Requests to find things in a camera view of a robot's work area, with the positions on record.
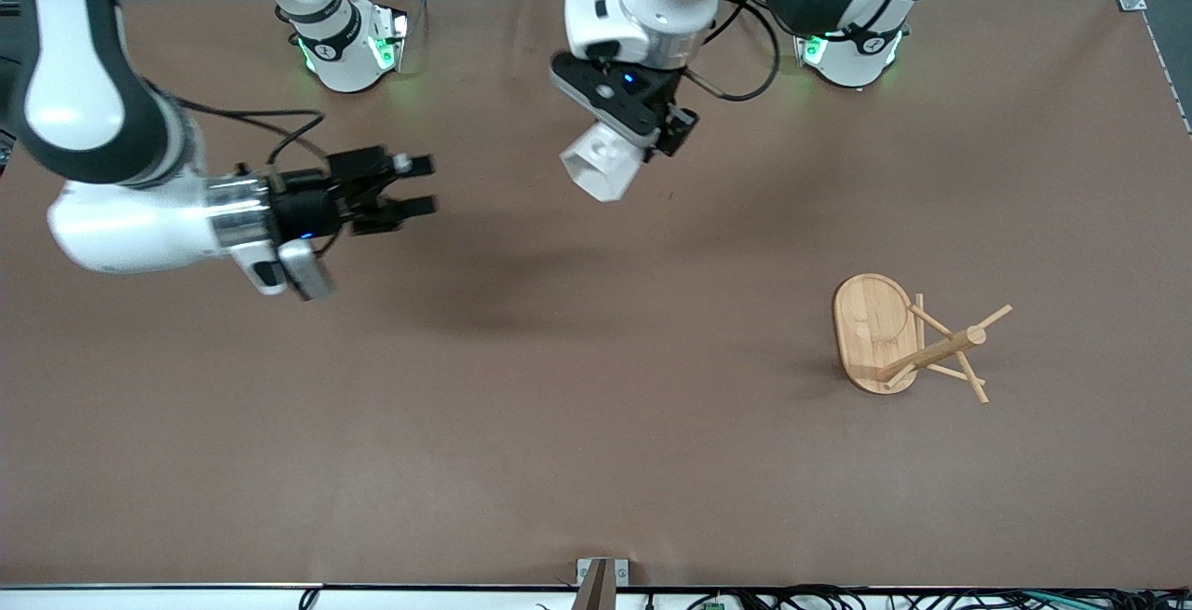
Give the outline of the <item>wooden cup rack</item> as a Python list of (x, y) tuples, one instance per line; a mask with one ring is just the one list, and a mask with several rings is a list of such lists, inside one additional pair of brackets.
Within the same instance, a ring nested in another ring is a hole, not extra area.
[(848, 381), (873, 396), (898, 396), (920, 373), (957, 378), (979, 403), (988, 403), (986, 381), (967, 351), (987, 342), (989, 326), (1013, 312), (1002, 305), (961, 330), (940, 324), (925, 309), (924, 295), (908, 295), (900, 284), (875, 272), (844, 280), (832, 300), (839, 362)]

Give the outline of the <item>white angular plastic cup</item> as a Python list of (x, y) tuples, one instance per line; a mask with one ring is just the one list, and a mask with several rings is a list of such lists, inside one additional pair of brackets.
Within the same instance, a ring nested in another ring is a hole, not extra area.
[(600, 203), (621, 201), (642, 168), (646, 149), (613, 127), (596, 123), (563, 149), (559, 158), (569, 178)]

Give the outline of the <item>metal table edge bracket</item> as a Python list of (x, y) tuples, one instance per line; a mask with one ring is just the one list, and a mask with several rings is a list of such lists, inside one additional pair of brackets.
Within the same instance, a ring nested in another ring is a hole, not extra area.
[(577, 561), (577, 592), (571, 610), (616, 610), (617, 592), (629, 584), (629, 559), (579, 559)]

